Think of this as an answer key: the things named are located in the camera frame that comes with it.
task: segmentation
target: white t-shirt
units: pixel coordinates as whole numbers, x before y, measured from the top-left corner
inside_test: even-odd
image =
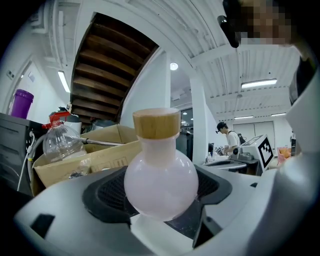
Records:
[[[240,146],[239,136],[233,130],[229,130],[229,134],[226,135],[226,140],[228,141],[229,148],[234,146]]]

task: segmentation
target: trash can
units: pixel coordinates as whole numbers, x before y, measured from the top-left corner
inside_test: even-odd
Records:
[[[27,119],[34,96],[25,90],[18,89],[14,94],[14,101],[11,116]]]

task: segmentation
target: white ceramic bottle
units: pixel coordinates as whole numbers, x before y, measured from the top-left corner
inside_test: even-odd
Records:
[[[176,150],[181,114],[175,108],[133,113],[140,152],[129,164],[124,189],[141,214],[170,221],[185,212],[197,196],[198,175],[193,163]]]

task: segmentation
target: cardboard box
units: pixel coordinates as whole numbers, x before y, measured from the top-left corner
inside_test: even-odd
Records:
[[[127,166],[142,150],[135,130],[118,124],[82,134],[81,137],[125,144],[120,146],[87,144],[85,149],[88,154],[54,163],[49,163],[42,155],[34,162],[35,170],[32,171],[31,190],[34,196],[55,183],[68,180],[82,160],[90,159],[91,172],[95,173],[104,168]]]

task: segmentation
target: backpack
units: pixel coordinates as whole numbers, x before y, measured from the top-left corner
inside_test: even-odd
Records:
[[[242,137],[241,133],[236,133],[236,134],[237,134],[238,137],[239,137],[240,145],[242,145],[243,143],[246,143],[246,140],[244,139],[244,137]]]

